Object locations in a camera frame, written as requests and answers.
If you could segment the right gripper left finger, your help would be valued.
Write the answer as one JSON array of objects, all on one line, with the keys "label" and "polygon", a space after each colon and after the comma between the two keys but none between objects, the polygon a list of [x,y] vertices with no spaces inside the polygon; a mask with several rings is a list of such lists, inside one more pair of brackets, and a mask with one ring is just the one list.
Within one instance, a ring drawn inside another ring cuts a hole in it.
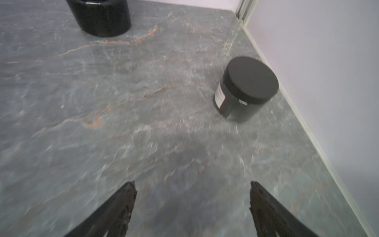
[{"label": "right gripper left finger", "polygon": [[67,237],[124,237],[137,197],[135,182],[126,182]]}]

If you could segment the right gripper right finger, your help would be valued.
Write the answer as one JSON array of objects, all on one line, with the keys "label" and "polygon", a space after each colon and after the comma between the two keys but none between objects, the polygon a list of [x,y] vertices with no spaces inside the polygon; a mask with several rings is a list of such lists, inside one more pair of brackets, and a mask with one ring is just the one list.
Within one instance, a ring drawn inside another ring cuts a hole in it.
[{"label": "right gripper right finger", "polygon": [[258,237],[318,237],[257,181],[251,181],[249,209]]}]

